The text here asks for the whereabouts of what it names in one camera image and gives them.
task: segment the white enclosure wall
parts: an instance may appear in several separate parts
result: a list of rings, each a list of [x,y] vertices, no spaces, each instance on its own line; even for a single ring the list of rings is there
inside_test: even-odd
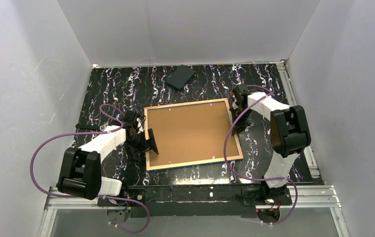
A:
[[[90,62],[215,64],[289,58],[319,0],[58,0]]]
[[[375,1],[321,0],[288,71],[350,234],[375,236]]]
[[[0,0],[0,237],[34,237],[46,195],[30,158],[47,138],[74,130],[91,65],[55,0]],[[36,177],[54,186],[71,138],[52,142]]]

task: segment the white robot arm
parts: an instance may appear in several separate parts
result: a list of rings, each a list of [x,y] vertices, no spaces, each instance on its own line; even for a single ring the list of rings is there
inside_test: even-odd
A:
[[[241,84],[233,90],[236,107],[231,110],[233,119],[248,106],[252,105],[266,93],[249,89]],[[274,149],[272,160],[264,178],[287,177],[298,155],[310,145],[311,136],[305,117],[305,111],[301,106],[290,106],[276,101],[272,97],[265,98],[250,110],[256,111],[270,121],[270,141]],[[246,119],[250,111],[240,118],[238,126],[233,132],[239,133],[247,126]],[[286,180],[266,181],[271,190],[285,187]]]
[[[107,155],[123,144],[128,157],[135,160],[142,159],[149,150],[158,154],[154,133],[149,129],[149,139],[145,139],[139,114],[129,111],[123,122],[121,129],[117,130],[116,125],[107,126],[103,131],[107,133],[65,151],[57,184],[60,192],[90,200],[97,196],[118,196],[122,181],[101,176],[101,163]]]
[[[256,92],[248,96],[248,104],[251,105],[255,101],[262,97],[265,97],[266,93]],[[266,119],[270,121],[270,113],[275,110],[289,110],[290,106],[282,104],[272,97],[268,97],[260,103],[254,105],[251,109],[263,115]],[[267,170],[264,178],[273,177],[287,177],[289,171],[292,168],[293,162],[298,157],[298,153],[293,153],[287,157],[282,157],[281,154],[273,152],[272,161],[270,162],[269,169]],[[278,188],[286,184],[286,180],[270,180],[266,181],[269,188]]]

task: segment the black marble surface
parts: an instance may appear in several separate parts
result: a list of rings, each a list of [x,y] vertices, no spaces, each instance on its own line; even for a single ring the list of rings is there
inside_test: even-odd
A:
[[[85,94],[79,123],[103,125],[107,118],[99,106],[109,103],[121,110],[144,113],[144,107],[228,98],[236,84],[262,85],[276,94],[276,100],[287,103],[279,72],[274,64],[234,64],[191,66],[197,74],[177,92],[165,85],[165,79],[176,66],[102,68],[93,69]],[[121,118],[118,112],[114,117]],[[240,134],[242,161],[232,161],[234,169],[253,178],[261,178],[270,164],[273,149],[270,146],[270,124],[253,112],[250,126]],[[89,142],[93,136],[78,136],[74,146]],[[128,160],[122,146],[113,151],[102,163],[102,175],[121,179],[128,185],[198,185],[251,183],[231,174],[224,163],[196,165],[170,170],[147,172],[145,163]],[[299,183],[312,182],[305,157],[296,159],[290,177]]]

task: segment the cork board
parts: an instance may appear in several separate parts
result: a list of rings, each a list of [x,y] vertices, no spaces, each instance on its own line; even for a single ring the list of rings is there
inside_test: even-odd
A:
[[[232,124],[228,99],[147,107],[145,116],[145,130],[153,129],[160,153],[147,152],[147,170],[224,161],[224,141]],[[242,158],[238,136],[230,136],[227,159]]]

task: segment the purple cable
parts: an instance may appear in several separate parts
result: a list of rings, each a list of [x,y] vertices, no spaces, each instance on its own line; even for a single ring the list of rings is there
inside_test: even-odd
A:
[[[44,190],[36,181],[35,179],[35,174],[34,174],[34,171],[33,171],[33,166],[34,166],[34,163],[35,163],[35,158],[36,158],[36,155],[38,154],[38,152],[42,149],[42,147],[44,147],[46,144],[48,144],[49,142],[55,140],[55,139],[58,139],[58,138],[61,138],[61,137],[66,137],[66,136],[79,136],[79,135],[100,135],[100,134],[106,134],[106,133],[111,133],[111,132],[116,132],[118,130],[120,130],[123,126],[123,123],[117,119],[117,118],[114,118],[108,114],[106,114],[104,111],[103,111],[103,106],[111,106],[115,109],[117,109],[120,113],[123,114],[122,111],[120,111],[118,108],[116,108],[114,105],[109,105],[109,104],[104,104],[104,105],[101,105],[100,106],[100,112],[104,115],[106,115],[108,118],[120,123],[120,127],[116,128],[116,129],[113,129],[113,130],[110,130],[110,131],[104,131],[104,132],[70,132],[70,133],[65,133],[65,134],[60,134],[60,135],[56,135],[54,137],[51,137],[49,139],[47,139],[46,141],[44,141],[35,151],[35,153],[33,153],[33,156],[32,156],[32,159],[30,160],[30,177],[32,178],[32,182],[33,184],[36,186],[37,189],[39,189],[42,193],[45,193],[47,195],[51,195],[51,196],[54,196],[54,197],[60,197],[60,198],[74,198],[75,196],[72,196],[72,195],[62,195],[62,194],[54,194],[54,193],[51,193],[47,190]]]
[[[273,92],[271,92],[270,90],[268,90],[265,87],[262,87],[262,86],[259,86],[259,85],[248,85],[247,87],[257,87],[257,88],[260,88],[260,89],[264,89],[264,90],[268,91],[271,96],[274,97]],[[241,175],[241,174],[237,173],[231,167],[231,165],[228,163],[227,154],[226,154],[226,147],[227,147],[228,139],[229,139],[229,137],[231,135],[232,130],[234,129],[234,126],[238,123],[238,121],[240,120],[240,118],[245,113],[247,113],[248,110],[250,110],[254,105],[256,105],[257,103],[259,103],[260,101],[266,99],[266,97],[262,97],[262,98],[258,99],[256,102],[254,102],[251,105],[249,105],[246,109],[243,110],[242,113],[240,113],[240,115],[238,115],[237,119],[235,119],[235,121],[232,123],[231,127],[229,128],[228,134],[225,137],[225,142],[224,142],[224,159],[225,159],[225,165],[230,169],[230,171],[233,174],[235,174],[238,177],[240,177],[240,178],[251,180],[251,181],[258,181],[258,182],[269,181],[269,180],[285,180],[286,179],[288,182],[292,183],[293,187],[295,188],[295,202],[293,203],[292,208],[289,211],[289,213],[282,220],[279,220],[278,222],[273,223],[274,225],[276,225],[276,224],[280,224],[280,223],[284,222],[292,214],[293,210],[295,209],[296,203],[298,202],[298,188],[297,188],[295,182],[292,179],[285,178],[285,177],[273,177],[273,178],[267,178],[267,179],[254,179],[254,178],[249,178],[247,176]]]
[[[149,219],[150,219],[151,215],[149,213],[148,208],[143,203],[141,203],[141,202],[139,202],[137,200],[128,199],[128,198],[121,198],[121,197],[106,196],[106,198],[108,198],[108,199],[114,199],[114,200],[119,200],[119,201],[130,201],[130,202],[136,203],[136,204],[142,206],[145,209],[145,211],[147,212],[147,223],[145,223],[144,227],[142,227],[141,229],[139,229],[137,231],[131,230],[131,229],[129,229],[127,227],[124,227],[124,226],[120,226],[116,222],[110,222],[111,224],[117,225],[118,227],[124,229],[125,231],[127,231],[129,233],[133,233],[133,234],[139,233],[139,232],[143,231],[145,228],[147,228],[148,223],[149,223]]]
[[[44,190],[36,181],[35,179],[35,174],[33,172],[33,166],[34,166],[34,163],[35,163],[35,158],[36,158],[36,155],[38,154],[38,152],[42,149],[42,147],[44,147],[47,143],[57,139],[57,138],[61,138],[61,137],[66,137],[66,136],[78,136],[78,135],[101,135],[101,134],[106,134],[106,133],[112,133],[112,132],[116,132],[116,131],[119,131],[120,129],[122,129],[123,127],[123,123],[122,121],[120,121],[119,119],[117,118],[114,118],[112,117],[111,115],[108,115],[107,113],[105,113],[103,111],[103,107],[104,106],[110,106],[110,107],[113,107],[115,110],[119,111],[119,113],[121,113],[123,116],[125,115],[120,109],[118,109],[116,106],[114,105],[111,105],[111,104],[103,104],[100,106],[100,112],[105,115],[106,117],[110,118],[111,120],[113,121],[116,121],[118,122],[121,126],[116,128],[116,129],[113,129],[113,130],[110,130],[110,131],[104,131],[104,132],[71,132],[71,133],[65,133],[65,134],[60,134],[60,135],[57,135],[57,136],[54,136],[54,137],[51,137],[49,138],[48,140],[46,140],[45,142],[43,142],[35,151],[35,153],[33,154],[32,156],[32,159],[30,160],[30,177],[32,178],[32,182],[33,184],[36,186],[37,189],[39,189],[42,193],[45,193],[47,195],[51,195],[51,196],[54,196],[54,197],[60,197],[60,198],[76,198],[76,196],[73,196],[73,195],[62,195],[62,194],[54,194],[54,193],[51,193],[49,191],[46,191]],[[147,223],[144,225],[144,227],[142,227],[142,229],[140,230],[137,230],[137,231],[134,231],[134,230],[131,230],[131,229],[128,229],[124,226],[119,226],[120,228],[124,229],[125,231],[128,231],[130,233],[139,233],[141,231],[143,231],[145,228],[147,228],[148,226],[148,223],[149,223],[149,219],[150,219],[150,213],[149,213],[149,210],[148,208],[141,202],[139,201],[136,201],[136,200],[132,200],[132,199],[127,199],[127,198],[121,198],[121,197],[112,197],[112,196],[106,196],[107,198],[109,199],[114,199],[114,200],[121,200],[121,201],[130,201],[130,202],[134,202],[136,204],[139,204],[141,205],[145,211],[147,212],[147,215],[148,215],[148,219],[147,219]]]
[[[105,106],[110,106],[113,109],[119,111],[119,113],[121,113],[123,116],[125,116],[125,114],[118,107],[116,107],[114,105],[111,105],[111,104],[102,104],[102,105],[100,105],[100,113],[102,113],[104,116],[108,117],[109,119],[116,121],[116,119],[114,117],[112,117],[112,116],[108,115],[106,112],[104,112],[103,107],[105,107]]]

